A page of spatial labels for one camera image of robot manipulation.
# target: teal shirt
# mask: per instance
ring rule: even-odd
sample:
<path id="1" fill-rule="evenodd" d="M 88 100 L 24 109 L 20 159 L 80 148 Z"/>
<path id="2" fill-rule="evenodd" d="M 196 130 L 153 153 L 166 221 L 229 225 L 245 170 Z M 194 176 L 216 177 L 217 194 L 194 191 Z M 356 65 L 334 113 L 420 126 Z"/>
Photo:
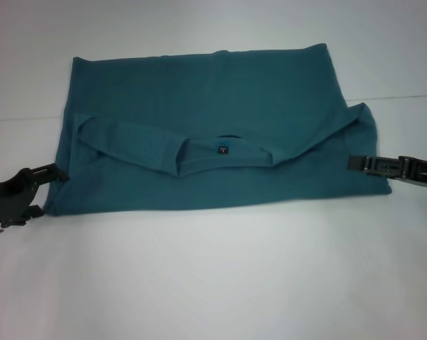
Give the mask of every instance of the teal shirt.
<path id="1" fill-rule="evenodd" d="M 326 45 L 89 62 L 74 58 L 49 214 L 220 208 L 388 194 L 347 171 L 376 154 Z M 227 153 L 220 153 L 225 148 Z"/>

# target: black clamp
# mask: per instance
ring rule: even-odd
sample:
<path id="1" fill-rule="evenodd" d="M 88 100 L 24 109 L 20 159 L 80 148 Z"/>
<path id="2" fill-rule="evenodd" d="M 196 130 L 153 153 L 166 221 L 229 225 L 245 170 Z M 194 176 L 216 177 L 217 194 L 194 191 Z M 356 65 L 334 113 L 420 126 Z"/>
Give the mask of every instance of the black clamp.
<path id="1" fill-rule="evenodd" d="M 367 175 L 387 177 L 399 181 L 427 186 L 427 161 L 400 156 L 398 159 L 349 156 L 348 170 L 364 171 Z"/>
<path id="2" fill-rule="evenodd" d="M 68 181 L 69 177 L 56 164 L 36 169 L 21 169 L 13 178 L 0 183 L 0 223 L 2 228 L 25 225 L 31 218 L 44 215 L 38 205 L 29 206 L 38 187 L 53 181 Z"/>

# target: white background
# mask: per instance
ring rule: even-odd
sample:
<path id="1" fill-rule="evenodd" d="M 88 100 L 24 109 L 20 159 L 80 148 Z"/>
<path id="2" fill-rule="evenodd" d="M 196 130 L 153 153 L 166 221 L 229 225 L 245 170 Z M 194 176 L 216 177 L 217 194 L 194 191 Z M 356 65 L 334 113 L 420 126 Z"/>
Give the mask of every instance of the white background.
<path id="1" fill-rule="evenodd" d="M 427 0 L 0 0 L 0 181 L 54 161 L 72 57 L 325 42 L 380 154 L 427 159 Z M 10 227 L 0 339 L 426 340 L 427 188 L 391 185 Z"/>

